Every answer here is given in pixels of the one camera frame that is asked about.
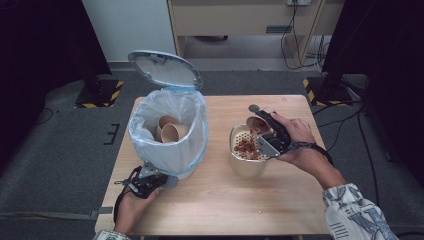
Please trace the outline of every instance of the disposable cup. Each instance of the disposable cup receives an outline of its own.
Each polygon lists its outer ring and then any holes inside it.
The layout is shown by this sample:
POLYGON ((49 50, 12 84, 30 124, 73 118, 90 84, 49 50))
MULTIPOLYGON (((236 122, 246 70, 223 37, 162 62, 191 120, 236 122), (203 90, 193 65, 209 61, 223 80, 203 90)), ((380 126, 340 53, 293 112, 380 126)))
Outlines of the disposable cup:
POLYGON ((159 118, 157 126, 156 126, 156 134, 155 134, 155 140, 158 142, 162 142, 162 129, 163 127, 168 124, 168 123, 172 123, 172 124, 178 124, 179 121, 178 119, 169 116, 169 115, 165 115, 159 118))
POLYGON ((187 135, 189 130, 189 125, 168 123, 162 128, 162 142, 178 142, 181 138, 187 135))

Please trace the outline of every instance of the gray floor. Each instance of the gray floor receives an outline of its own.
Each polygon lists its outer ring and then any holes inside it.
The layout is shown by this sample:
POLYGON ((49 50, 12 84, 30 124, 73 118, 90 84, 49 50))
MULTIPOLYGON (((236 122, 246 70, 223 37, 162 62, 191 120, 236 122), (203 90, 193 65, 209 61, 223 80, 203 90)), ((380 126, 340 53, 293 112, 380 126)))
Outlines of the gray floor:
MULTIPOLYGON (((221 50, 205 48, 201 51, 197 51, 198 55, 187 52, 187 59, 191 62, 201 59, 204 63, 202 65, 202 61, 198 62, 204 79, 201 90, 204 95, 306 95, 302 80, 320 75, 314 69, 265 71, 261 67, 266 66, 267 59, 281 61, 278 56, 266 57, 264 61, 261 58, 250 61, 250 58, 241 56, 239 60, 247 59, 252 63, 248 65, 249 61, 245 61, 246 69, 239 69, 230 62, 215 66, 212 60, 208 64, 205 54, 221 50)), ((34 126, 8 171, 0 179, 1 213, 57 212, 88 215, 90 211, 98 210, 133 102, 138 96, 146 96, 157 89, 157 86, 133 71, 114 71, 113 75, 123 80, 124 85, 115 105, 110 108, 74 108, 74 101, 83 86, 82 81, 68 84, 48 95, 46 108, 50 110, 46 109, 40 114, 41 124, 34 126), (112 124, 120 124, 118 134, 113 145, 105 145, 111 140, 108 132, 115 130, 112 124)), ((349 107, 332 107, 316 114, 315 119, 320 126, 344 119, 355 113, 360 106, 358 103, 349 107)), ((315 112, 322 107, 311 106, 311 109, 315 112)), ((339 133, 340 123, 320 127, 327 148, 336 141, 330 151, 336 167, 349 182, 358 185, 366 198, 377 202, 378 196, 379 205, 395 233, 424 232, 424 189, 401 163, 386 160, 374 127, 363 114, 361 123, 371 149, 372 163, 367 156, 356 117, 347 120, 339 133), (374 187, 372 166, 375 168, 377 189, 374 187)), ((90 239, 94 235, 94 225, 95 220, 2 219, 0 239, 90 239)), ((329 236, 305 236, 304 239, 328 240, 329 236)), ((401 239, 423 237, 406 236, 401 239)))

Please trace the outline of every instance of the plastic container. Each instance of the plastic container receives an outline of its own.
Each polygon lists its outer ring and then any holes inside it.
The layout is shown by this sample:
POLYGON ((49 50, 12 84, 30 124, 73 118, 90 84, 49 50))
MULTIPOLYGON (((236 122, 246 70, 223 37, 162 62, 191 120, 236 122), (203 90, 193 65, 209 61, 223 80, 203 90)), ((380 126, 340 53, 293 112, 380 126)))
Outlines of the plastic container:
POLYGON ((231 169, 239 176, 246 178, 256 178, 260 176, 267 163, 267 157, 258 155, 257 160, 252 160, 243 156, 243 151, 236 151, 235 147, 241 141, 252 141, 257 148, 256 136, 250 133, 247 125, 237 125, 231 130, 230 134, 230 166, 231 169))

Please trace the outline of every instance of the patterned sleeve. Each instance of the patterned sleeve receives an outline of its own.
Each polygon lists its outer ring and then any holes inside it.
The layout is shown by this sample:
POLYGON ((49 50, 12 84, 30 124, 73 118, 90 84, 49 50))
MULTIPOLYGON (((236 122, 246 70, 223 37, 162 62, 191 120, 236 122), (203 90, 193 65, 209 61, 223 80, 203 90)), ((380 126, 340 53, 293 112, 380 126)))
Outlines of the patterned sleeve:
POLYGON ((131 240, 131 239, 122 233, 118 233, 118 232, 114 232, 110 230, 102 230, 93 237, 93 240, 131 240))
POLYGON ((327 189, 323 193, 325 221, 333 239, 398 239, 383 212, 364 199, 354 184, 327 189))

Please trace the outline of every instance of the wall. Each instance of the wall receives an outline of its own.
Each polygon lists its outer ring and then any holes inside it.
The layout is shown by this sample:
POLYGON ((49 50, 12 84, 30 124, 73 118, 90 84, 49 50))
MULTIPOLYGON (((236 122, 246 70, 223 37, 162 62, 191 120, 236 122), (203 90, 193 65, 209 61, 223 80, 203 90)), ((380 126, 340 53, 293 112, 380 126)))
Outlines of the wall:
POLYGON ((133 50, 175 54, 166 0, 83 0, 108 62, 127 62, 133 50))

